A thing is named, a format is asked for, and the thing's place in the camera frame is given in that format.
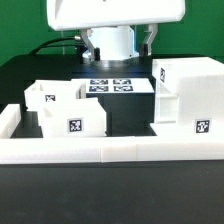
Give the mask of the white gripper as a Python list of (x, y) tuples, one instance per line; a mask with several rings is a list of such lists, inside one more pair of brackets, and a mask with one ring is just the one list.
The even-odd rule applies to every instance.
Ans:
[(144, 30), (140, 55), (152, 54), (158, 25), (180, 21), (185, 14), (185, 0), (46, 0), (48, 25), (56, 31), (81, 31), (89, 62), (100, 60), (100, 49), (90, 40), (90, 28), (149, 24)]

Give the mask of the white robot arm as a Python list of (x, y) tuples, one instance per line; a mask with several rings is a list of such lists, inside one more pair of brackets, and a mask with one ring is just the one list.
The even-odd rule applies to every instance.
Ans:
[(185, 0), (46, 0), (48, 25), (78, 30), (85, 62), (116, 67), (151, 53), (158, 25), (185, 14)]

